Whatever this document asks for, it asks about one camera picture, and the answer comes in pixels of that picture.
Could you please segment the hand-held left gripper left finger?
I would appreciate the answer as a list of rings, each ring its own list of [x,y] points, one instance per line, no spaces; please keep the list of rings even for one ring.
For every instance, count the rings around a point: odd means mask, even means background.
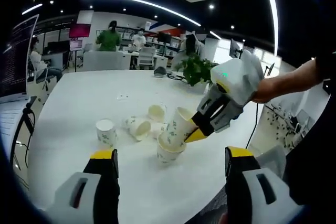
[[[93,153],[84,170],[55,191],[54,223],[118,223],[118,179],[117,150]]]

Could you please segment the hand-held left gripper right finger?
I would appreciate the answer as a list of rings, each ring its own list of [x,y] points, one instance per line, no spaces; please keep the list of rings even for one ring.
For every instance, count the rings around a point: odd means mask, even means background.
[[[286,156],[280,146],[254,156],[244,148],[225,148],[228,223],[291,223],[298,205],[283,181]]]

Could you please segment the person's right hand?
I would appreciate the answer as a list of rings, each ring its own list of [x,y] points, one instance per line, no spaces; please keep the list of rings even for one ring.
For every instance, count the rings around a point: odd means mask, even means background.
[[[280,96],[278,84],[278,77],[261,80],[251,100],[256,103],[267,103],[271,99]]]

